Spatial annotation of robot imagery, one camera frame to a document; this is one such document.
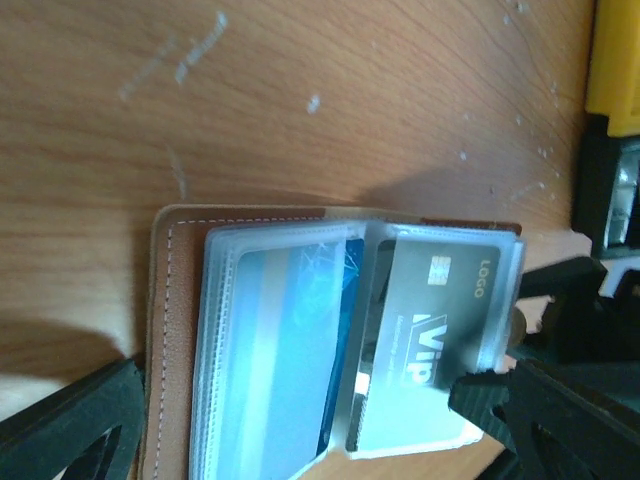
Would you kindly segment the black bin right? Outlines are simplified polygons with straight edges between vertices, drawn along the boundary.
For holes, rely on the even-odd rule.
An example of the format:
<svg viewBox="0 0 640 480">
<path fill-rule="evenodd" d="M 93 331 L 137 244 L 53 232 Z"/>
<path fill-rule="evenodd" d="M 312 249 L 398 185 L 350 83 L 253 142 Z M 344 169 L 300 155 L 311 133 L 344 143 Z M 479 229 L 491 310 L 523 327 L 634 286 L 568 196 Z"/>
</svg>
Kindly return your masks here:
<svg viewBox="0 0 640 480">
<path fill-rule="evenodd" d="M 607 117 L 587 117 L 571 214 L 571 228 L 602 260 L 639 254 L 639 137 L 611 137 L 607 128 Z"/>
</svg>

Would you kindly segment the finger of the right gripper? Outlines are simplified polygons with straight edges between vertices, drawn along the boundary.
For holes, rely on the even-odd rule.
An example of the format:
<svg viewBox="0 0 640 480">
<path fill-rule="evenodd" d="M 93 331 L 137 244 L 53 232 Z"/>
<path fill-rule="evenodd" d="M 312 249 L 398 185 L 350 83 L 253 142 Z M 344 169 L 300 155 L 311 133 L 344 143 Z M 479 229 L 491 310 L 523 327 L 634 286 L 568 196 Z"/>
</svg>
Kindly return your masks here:
<svg viewBox="0 0 640 480">
<path fill-rule="evenodd" d="M 600 294 L 607 270 L 578 256 L 523 274 L 518 298 L 548 296 L 539 330 L 509 348 L 517 360 L 548 364 L 639 360 L 639 271 L 629 268 L 611 296 Z"/>
</svg>

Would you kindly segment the black VIP credit card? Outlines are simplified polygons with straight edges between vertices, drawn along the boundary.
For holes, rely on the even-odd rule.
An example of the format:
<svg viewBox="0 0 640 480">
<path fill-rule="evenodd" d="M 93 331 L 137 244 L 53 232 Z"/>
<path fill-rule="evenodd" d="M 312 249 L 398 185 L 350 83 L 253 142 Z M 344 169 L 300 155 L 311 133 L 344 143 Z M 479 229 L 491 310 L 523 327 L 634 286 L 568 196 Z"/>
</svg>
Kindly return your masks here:
<svg viewBox="0 0 640 480">
<path fill-rule="evenodd" d="M 481 431 L 448 407 L 476 370 L 502 251 L 445 241 L 380 243 L 346 449 L 355 457 L 460 448 Z"/>
</svg>

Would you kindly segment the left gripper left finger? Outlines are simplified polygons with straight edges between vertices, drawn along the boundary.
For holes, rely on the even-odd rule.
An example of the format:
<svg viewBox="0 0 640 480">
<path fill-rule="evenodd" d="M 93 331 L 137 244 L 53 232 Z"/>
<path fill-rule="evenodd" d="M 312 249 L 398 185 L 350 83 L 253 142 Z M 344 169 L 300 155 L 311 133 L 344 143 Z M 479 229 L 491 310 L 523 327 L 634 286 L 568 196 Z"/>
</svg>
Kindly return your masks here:
<svg viewBox="0 0 640 480">
<path fill-rule="evenodd" d="M 1 477 L 125 479 L 144 426 L 143 375 L 114 361 L 1 422 Z"/>
</svg>

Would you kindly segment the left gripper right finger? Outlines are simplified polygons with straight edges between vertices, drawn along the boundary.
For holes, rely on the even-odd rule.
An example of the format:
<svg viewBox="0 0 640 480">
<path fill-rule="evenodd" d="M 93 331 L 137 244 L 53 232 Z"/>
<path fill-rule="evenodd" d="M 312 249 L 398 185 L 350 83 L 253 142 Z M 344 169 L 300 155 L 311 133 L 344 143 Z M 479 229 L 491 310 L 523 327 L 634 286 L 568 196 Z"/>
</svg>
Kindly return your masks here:
<svg viewBox="0 0 640 480">
<path fill-rule="evenodd" d="M 503 444 L 482 479 L 636 479 L 639 365 L 521 361 L 465 375 L 449 406 Z"/>
</svg>

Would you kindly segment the yellow bin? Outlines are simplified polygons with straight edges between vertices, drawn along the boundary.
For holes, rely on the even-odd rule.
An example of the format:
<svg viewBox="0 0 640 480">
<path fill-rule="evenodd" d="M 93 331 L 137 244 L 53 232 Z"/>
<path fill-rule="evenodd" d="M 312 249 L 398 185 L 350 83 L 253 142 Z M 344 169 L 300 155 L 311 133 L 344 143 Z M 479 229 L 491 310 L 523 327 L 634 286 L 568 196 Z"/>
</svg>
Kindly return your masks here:
<svg viewBox="0 0 640 480">
<path fill-rule="evenodd" d="M 585 110 L 611 137 L 639 134 L 639 0 L 596 3 Z"/>
</svg>

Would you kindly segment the brown leather card holder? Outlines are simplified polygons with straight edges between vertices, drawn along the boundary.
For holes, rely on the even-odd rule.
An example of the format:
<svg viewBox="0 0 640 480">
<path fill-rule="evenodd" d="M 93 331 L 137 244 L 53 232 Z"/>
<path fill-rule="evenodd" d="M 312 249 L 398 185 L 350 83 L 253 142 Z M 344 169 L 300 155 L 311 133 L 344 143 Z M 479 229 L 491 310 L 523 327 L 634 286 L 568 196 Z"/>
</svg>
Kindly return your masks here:
<svg viewBox="0 0 640 480">
<path fill-rule="evenodd" d="M 323 219 L 522 231 L 516 222 L 446 219 L 357 206 L 175 204 L 161 209 L 151 231 L 145 362 L 148 416 L 139 478 L 188 475 L 196 328 L 208 231 L 228 225 Z"/>
</svg>

